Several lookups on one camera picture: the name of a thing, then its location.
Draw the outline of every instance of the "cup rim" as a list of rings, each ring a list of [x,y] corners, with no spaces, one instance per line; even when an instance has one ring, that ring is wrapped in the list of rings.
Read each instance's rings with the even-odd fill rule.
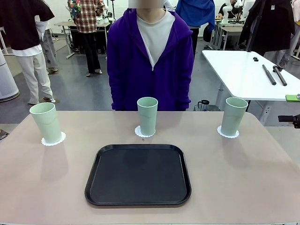
[[[232,99],[232,98],[236,98],[236,99],[243,100],[244,102],[246,102],[246,106],[235,106],[235,105],[229,104],[227,100]],[[228,98],[226,99],[226,103],[227,103],[228,105],[232,106],[232,107],[239,108],[239,109],[243,109],[243,108],[248,107],[248,102],[247,102],[246,100],[240,98],[240,97],[228,97]]]
[[[50,110],[46,111],[46,112],[40,112],[40,113],[32,112],[32,109],[34,109],[35,107],[37,107],[37,105],[38,105],[38,106],[41,106],[42,104],[48,104],[48,105],[50,104],[50,105],[52,105],[52,108],[51,108]],[[30,112],[31,114],[33,114],[33,115],[41,115],[41,114],[48,113],[48,112],[52,111],[53,109],[55,109],[55,104],[53,104],[52,102],[42,102],[42,103],[39,103],[39,104],[36,104],[36,105],[32,106],[32,107],[29,109],[29,112]]]
[[[154,100],[156,101],[156,104],[155,104],[155,105],[152,105],[152,106],[143,106],[143,105],[139,104],[139,101],[142,100],[143,98],[152,98],[152,99],[154,99]],[[140,98],[139,100],[137,100],[136,103],[137,103],[140,107],[143,107],[143,108],[152,108],[152,107],[155,107],[155,106],[158,105],[158,100],[157,100],[156,98],[154,98],[154,97],[142,97],[142,98]]]

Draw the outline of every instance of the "person in black shirt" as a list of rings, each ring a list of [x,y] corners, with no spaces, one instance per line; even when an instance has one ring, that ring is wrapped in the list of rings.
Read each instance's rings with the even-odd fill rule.
[[[239,13],[239,9],[234,7],[235,3],[236,3],[236,0],[231,0],[232,10],[231,10],[231,12],[228,12],[228,19],[235,18],[235,15]],[[224,16],[223,8],[225,6],[226,6],[225,3],[221,6],[218,17],[223,18],[223,16]]]

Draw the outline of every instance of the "white coaster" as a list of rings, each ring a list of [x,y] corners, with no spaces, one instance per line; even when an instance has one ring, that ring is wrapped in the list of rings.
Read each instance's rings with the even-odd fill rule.
[[[138,135],[139,137],[152,137],[152,136],[155,134],[155,131],[154,131],[154,134],[149,135],[149,136],[147,136],[147,135],[142,135],[142,133],[141,133],[141,126],[137,126],[137,127],[135,128],[135,134]]]
[[[44,146],[54,146],[54,145],[57,145],[59,143],[62,143],[66,139],[66,137],[67,137],[66,134],[64,132],[61,132],[61,139],[58,142],[49,144],[49,143],[46,143],[45,138],[42,138],[41,143]]]
[[[221,132],[221,126],[218,126],[217,132],[218,132],[221,136],[227,137],[227,138],[237,138],[237,137],[240,135],[240,133],[239,133],[238,130],[236,131],[236,133],[235,133],[234,136],[227,136],[227,135],[224,135],[224,134],[222,134],[222,132]]]

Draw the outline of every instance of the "white wall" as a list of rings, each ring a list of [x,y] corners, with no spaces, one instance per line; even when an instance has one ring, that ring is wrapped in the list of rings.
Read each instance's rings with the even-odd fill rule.
[[[55,18],[51,20],[52,31],[54,33],[61,33],[61,27],[54,26],[54,24],[62,21],[68,21],[68,19],[70,18],[70,14],[65,7],[65,5],[67,4],[67,0],[45,0],[45,1],[49,4],[51,10],[55,15]],[[171,0],[173,5],[176,5],[177,1],[178,0]],[[225,0],[214,0],[214,2],[216,5],[216,14],[217,14],[220,10],[220,7],[224,4]],[[112,2],[110,0],[108,2],[108,5],[109,5],[108,11],[112,12],[113,8],[112,8]],[[123,15],[124,11],[127,9],[127,7],[128,7],[128,0],[115,0],[114,11],[115,11],[116,18],[120,18]],[[200,33],[199,33],[200,36],[202,36],[205,26],[206,25],[200,28]]]

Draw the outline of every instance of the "red plaid shirt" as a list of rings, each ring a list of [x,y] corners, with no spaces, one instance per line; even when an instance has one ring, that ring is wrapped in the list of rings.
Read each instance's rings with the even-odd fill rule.
[[[96,10],[102,7],[101,0],[81,0],[81,11],[76,16],[76,25],[80,33],[94,33],[97,30]]]

